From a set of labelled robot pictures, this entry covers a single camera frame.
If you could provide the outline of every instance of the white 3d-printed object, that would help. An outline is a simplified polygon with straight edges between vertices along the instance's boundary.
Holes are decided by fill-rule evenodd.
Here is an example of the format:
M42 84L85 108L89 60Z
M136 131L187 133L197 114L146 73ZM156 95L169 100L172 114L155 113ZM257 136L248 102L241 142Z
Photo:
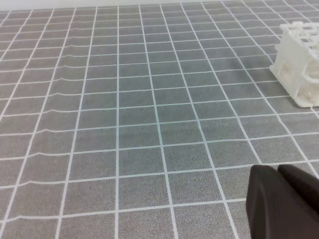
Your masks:
M319 106L319 23L281 24L270 70L301 107Z

